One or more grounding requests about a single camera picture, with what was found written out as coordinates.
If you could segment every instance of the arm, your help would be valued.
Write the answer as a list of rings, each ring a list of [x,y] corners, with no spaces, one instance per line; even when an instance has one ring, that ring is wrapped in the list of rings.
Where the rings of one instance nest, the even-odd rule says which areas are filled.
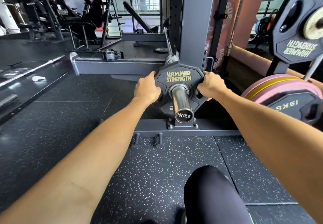
[[[160,95],[155,72],[140,79],[131,103],[91,132],[0,215],[0,223],[90,223],[145,109]]]
[[[219,75],[205,72],[198,86],[231,115],[260,161],[318,223],[323,223],[323,133],[227,89]]]

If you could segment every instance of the person's left arm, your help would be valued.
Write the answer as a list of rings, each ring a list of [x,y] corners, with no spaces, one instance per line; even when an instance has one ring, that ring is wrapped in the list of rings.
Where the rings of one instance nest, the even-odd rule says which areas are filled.
[[[139,80],[130,104],[63,158],[0,215],[1,224],[88,224],[145,109],[160,95],[155,72]]]

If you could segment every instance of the yellow stripe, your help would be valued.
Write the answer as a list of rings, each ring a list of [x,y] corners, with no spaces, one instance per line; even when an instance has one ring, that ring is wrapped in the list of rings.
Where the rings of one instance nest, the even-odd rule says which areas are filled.
[[[262,83],[261,85],[258,85],[257,87],[255,87],[252,91],[250,91],[246,95],[245,98],[248,99],[248,100],[251,100],[255,95],[257,95],[259,92],[263,91],[264,89],[268,88],[269,86],[272,86],[274,84],[281,83],[281,82],[284,82],[284,81],[289,81],[289,80],[302,80],[302,79],[299,79],[297,77],[291,77],[291,76],[279,77],[279,78],[271,79],[271,80],[268,80],[265,83]]]

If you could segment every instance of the gray metal upright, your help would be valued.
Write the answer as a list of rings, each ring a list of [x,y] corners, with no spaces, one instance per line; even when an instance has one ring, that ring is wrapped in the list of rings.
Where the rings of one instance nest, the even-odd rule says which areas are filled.
[[[181,63],[202,69],[213,0],[184,0]]]

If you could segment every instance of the black leggings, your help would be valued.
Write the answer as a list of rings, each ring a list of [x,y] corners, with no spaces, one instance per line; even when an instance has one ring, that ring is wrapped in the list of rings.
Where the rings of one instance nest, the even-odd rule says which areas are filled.
[[[184,187],[187,224],[252,224],[236,189],[213,166],[196,169]]]

